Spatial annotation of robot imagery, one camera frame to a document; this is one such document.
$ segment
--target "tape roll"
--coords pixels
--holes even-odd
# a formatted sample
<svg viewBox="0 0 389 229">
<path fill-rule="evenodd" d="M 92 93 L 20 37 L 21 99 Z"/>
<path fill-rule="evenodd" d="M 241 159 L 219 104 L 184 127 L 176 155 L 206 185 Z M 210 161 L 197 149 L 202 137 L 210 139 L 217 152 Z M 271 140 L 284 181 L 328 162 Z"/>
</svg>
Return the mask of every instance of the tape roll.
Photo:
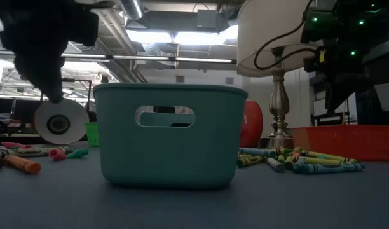
<svg viewBox="0 0 389 229">
<path fill-rule="evenodd" d="M 80 140 L 89 122 L 86 109 L 76 101 L 62 99 L 58 104 L 42 103 L 35 112 L 34 126 L 38 134 L 52 144 L 66 145 Z"/>
</svg>

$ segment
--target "orange basket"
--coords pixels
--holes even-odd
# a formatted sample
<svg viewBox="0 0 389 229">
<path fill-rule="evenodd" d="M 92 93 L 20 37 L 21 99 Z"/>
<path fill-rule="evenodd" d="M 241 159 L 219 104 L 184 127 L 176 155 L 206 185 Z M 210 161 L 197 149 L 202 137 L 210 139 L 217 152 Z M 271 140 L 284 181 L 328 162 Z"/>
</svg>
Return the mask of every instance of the orange basket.
<svg viewBox="0 0 389 229">
<path fill-rule="evenodd" d="M 389 161 L 389 126 L 333 125 L 292 129 L 295 147 L 357 160 Z"/>
</svg>

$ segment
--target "lamp base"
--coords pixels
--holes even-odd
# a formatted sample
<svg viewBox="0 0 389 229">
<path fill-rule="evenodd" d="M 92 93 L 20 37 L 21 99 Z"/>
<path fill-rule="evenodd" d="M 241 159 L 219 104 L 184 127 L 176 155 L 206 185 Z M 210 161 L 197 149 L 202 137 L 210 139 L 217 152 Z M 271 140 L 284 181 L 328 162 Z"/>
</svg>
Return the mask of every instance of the lamp base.
<svg viewBox="0 0 389 229">
<path fill-rule="evenodd" d="M 258 148 L 294 148 L 294 140 L 288 137 L 262 137 L 259 140 Z"/>
</svg>

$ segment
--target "metal lamp stand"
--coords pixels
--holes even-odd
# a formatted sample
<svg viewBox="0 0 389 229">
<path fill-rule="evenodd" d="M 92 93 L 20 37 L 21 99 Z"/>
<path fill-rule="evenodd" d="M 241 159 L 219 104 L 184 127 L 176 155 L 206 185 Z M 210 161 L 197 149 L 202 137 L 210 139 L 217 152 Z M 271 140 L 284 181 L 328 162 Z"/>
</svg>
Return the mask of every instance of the metal lamp stand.
<svg viewBox="0 0 389 229">
<path fill-rule="evenodd" d="M 282 58 L 284 47 L 272 49 L 275 56 L 275 62 Z M 272 70 L 274 89 L 271 94 L 270 113 L 273 115 L 274 122 L 271 124 L 273 131 L 267 137 L 262 137 L 259 141 L 259 148 L 277 148 L 284 147 L 292 149 L 294 141 L 292 136 L 286 133 L 288 123 L 285 122 L 285 115 L 289 112 L 289 98 L 283 84 L 285 78 L 285 69 L 282 63 L 276 65 Z"/>
</svg>

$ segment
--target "bin handle cutout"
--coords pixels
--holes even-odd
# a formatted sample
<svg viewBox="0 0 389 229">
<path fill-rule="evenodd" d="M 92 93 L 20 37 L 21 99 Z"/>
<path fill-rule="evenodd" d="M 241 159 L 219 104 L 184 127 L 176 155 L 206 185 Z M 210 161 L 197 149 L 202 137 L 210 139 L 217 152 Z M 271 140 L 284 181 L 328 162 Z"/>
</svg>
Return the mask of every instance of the bin handle cutout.
<svg viewBox="0 0 389 229">
<path fill-rule="evenodd" d="M 188 128 L 195 122 L 195 112 L 185 106 L 140 106 L 135 121 L 142 127 Z"/>
</svg>

